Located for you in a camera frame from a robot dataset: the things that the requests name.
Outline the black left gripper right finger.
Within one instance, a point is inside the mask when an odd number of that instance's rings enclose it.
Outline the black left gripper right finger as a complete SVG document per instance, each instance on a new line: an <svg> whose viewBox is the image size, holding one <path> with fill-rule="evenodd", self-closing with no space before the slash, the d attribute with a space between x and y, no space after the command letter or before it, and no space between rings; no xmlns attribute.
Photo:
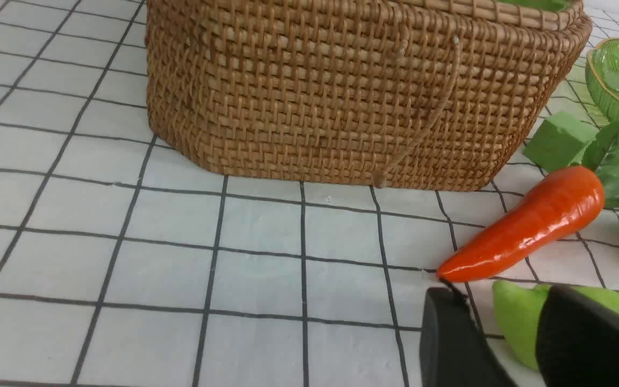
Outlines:
<svg viewBox="0 0 619 387"><path fill-rule="evenodd" d="M540 313L535 355L547 386L619 386L619 313L555 286Z"/></svg>

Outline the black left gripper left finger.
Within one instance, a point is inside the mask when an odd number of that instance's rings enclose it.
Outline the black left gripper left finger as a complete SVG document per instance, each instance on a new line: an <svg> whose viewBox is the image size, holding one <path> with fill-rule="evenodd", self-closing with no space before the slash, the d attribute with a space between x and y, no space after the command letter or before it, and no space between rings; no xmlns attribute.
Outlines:
<svg viewBox="0 0 619 387"><path fill-rule="evenodd" d="M515 386L471 319L466 296L429 288L420 338L423 386Z"/></svg>

